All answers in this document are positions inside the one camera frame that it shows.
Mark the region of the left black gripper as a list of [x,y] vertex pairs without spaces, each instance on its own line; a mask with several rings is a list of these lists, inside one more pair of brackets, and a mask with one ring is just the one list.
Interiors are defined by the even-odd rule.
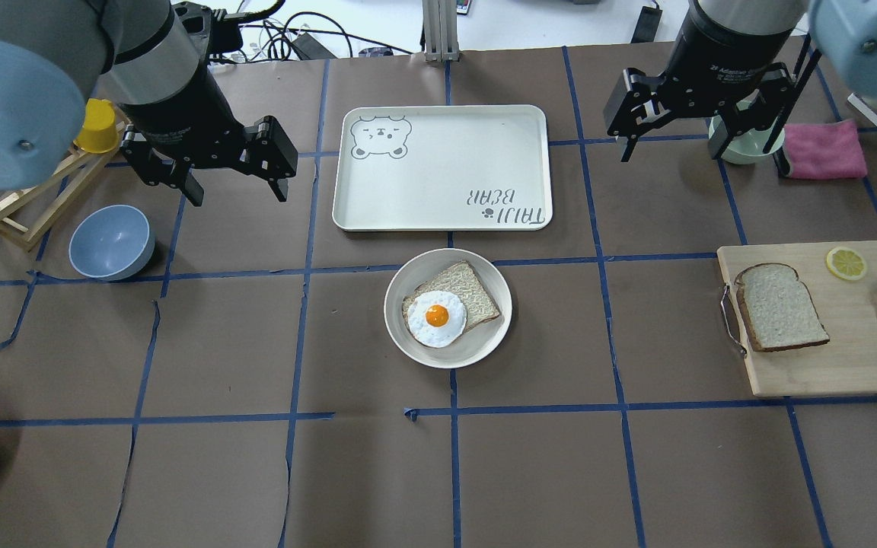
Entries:
[[265,180],[279,202],[288,201],[289,178],[298,152],[274,116],[247,127],[240,122],[192,125],[167,134],[143,134],[129,125],[120,152],[147,185],[181,191],[193,207],[204,204],[204,188],[191,170],[231,169]]

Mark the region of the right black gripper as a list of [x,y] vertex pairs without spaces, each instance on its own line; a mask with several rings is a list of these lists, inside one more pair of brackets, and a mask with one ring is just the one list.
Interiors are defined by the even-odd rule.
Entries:
[[675,120],[710,119],[710,158],[719,160],[749,129],[779,134],[797,90],[785,65],[770,65],[741,84],[702,79],[691,72],[648,76],[630,67],[620,73],[604,108],[607,135],[629,162],[641,136]]

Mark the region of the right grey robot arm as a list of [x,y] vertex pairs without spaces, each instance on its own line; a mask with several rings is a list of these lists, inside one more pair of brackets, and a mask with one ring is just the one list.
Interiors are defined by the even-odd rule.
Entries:
[[766,132],[770,151],[822,59],[877,100],[877,1],[692,1],[664,70],[620,73],[604,108],[607,135],[628,161],[654,129],[717,118],[714,159],[750,131]]

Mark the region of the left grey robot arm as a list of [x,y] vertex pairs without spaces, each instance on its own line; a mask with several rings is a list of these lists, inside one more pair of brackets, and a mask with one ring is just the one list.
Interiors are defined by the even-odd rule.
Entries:
[[99,94],[128,118],[117,147],[140,180],[204,200],[195,170],[265,180],[279,201],[298,153],[273,116],[241,125],[209,62],[240,27],[281,7],[227,14],[191,1],[0,1],[0,190],[45,183]]

